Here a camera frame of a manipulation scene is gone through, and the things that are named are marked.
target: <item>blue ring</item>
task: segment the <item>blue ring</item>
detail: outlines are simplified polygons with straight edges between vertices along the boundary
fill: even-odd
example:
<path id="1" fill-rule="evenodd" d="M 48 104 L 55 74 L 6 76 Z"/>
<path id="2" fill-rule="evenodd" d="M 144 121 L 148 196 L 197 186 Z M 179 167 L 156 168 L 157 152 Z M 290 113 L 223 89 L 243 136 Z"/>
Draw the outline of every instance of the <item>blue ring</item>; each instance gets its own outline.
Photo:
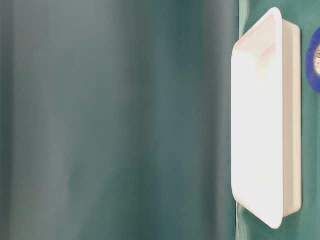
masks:
<path id="1" fill-rule="evenodd" d="M 320 45 L 320 27 L 315 31 L 306 53 L 306 76 L 309 85 L 317 93 L 320 93 L 320 76 L 316 73 L 314 67 L 314 57 L 318 46 Z"/>

